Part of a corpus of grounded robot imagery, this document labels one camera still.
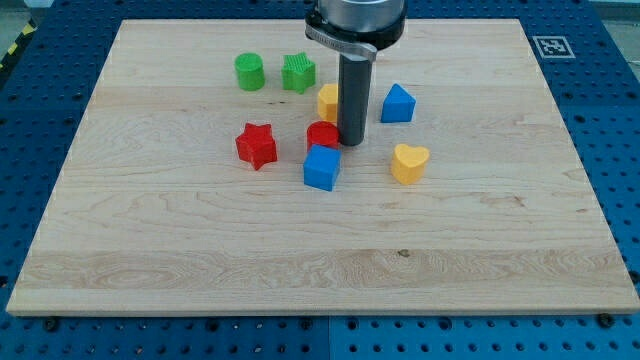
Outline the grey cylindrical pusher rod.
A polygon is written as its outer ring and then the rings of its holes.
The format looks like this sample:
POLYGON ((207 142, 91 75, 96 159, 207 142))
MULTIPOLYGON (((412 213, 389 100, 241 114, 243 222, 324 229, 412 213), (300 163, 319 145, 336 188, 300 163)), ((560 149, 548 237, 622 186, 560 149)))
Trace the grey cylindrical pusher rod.
POLYGON ((339 142, 357 146, 364 139, 372 63, 363 57, 339 57, 337 127, 339 142))

